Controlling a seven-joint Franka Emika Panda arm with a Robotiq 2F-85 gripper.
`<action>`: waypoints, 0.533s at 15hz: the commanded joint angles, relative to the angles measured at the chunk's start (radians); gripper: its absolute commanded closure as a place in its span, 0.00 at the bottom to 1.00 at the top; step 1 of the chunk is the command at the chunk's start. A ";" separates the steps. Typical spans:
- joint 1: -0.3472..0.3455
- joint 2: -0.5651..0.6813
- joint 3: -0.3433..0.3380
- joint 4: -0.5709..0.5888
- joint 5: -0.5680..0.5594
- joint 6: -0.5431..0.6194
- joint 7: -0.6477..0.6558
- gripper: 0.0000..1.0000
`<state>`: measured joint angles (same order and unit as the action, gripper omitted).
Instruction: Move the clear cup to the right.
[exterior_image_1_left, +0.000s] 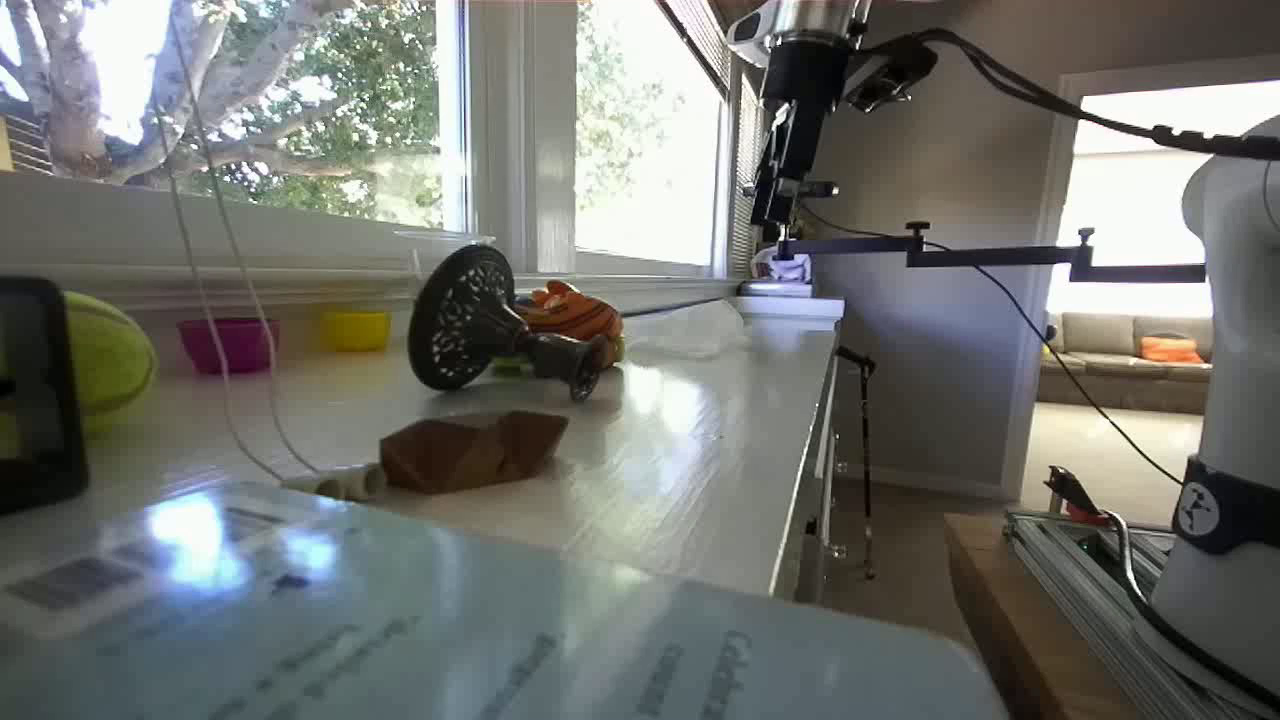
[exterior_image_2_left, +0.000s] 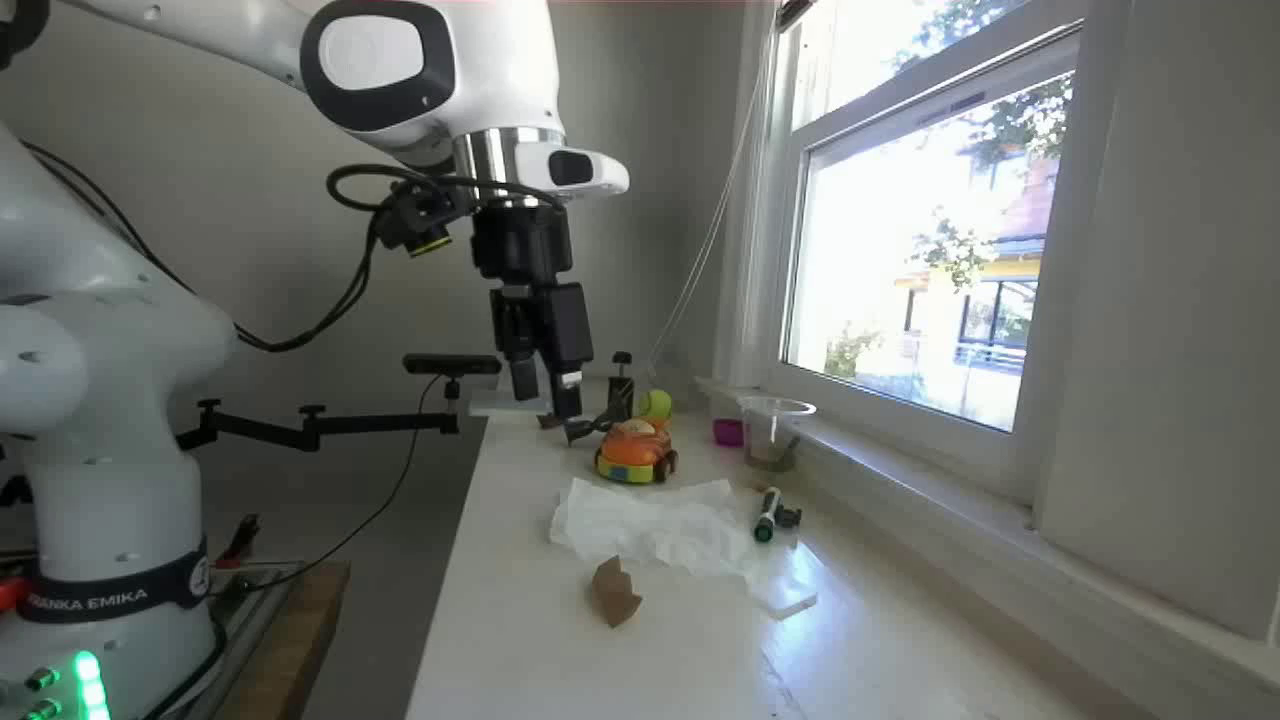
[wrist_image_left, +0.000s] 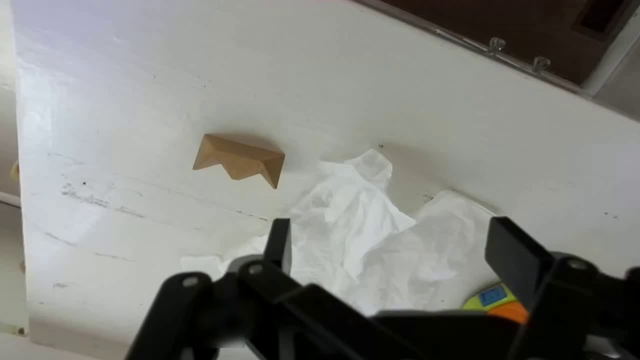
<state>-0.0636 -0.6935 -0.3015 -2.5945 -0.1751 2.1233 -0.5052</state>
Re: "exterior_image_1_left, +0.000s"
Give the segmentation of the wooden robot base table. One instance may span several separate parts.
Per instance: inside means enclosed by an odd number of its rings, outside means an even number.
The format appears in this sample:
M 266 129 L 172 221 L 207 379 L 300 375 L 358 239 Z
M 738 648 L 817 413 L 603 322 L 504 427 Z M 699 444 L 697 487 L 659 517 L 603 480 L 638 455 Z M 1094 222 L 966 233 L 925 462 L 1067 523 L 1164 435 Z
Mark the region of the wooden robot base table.
M 991 510 L 945 517 L 956 606 L 1014 720 L 1139 720 Z

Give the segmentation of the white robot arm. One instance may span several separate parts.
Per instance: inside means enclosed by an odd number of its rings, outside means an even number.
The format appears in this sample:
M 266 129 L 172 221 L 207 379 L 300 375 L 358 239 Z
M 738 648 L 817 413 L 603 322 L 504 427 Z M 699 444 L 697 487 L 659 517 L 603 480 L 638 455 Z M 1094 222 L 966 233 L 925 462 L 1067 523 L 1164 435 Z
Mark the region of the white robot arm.
M 774 137 L 757 162 L 753 222 L 767 244 L 794 244 L 794 207 L 823 120 L 851 104 L 876 110 L 936 62 L 936 45 L 960 48 L 976 72 L 1057 117 L 1146 137 L 1176 150 L 1203 150 L 1186 187 L 1186 221 L 1203 244 L 1194 281 L 1213 288 L 1213 379 L 1198 455 L 1174 509 L 1174 561 L 1146 599 L 1149 629 L 1186 660 L 1241 695 L 1280 695 L 1280 226 L 1275 125 L 1247 137 L 1203 137 L 1167 125 L 1129 125 L 1033 83 L 974 39 L 925 28 L 866 48 L 866 25 L 765 28 L 738 56 L 765 72 Z

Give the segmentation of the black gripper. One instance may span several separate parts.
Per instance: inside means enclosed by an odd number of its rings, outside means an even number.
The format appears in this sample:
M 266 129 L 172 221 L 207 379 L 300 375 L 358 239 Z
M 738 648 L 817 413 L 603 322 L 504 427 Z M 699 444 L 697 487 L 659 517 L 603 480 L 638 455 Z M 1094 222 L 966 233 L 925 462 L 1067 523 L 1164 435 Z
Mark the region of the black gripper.
M 780 226 L 794 215 L 794 194 L 813 170 L 823 117 L 842 104 L 847 58 L 851 45 L 833 31 L 790 31 L 774 45 L 765 68 L 774 137 L 757 162 L 757 226 Z

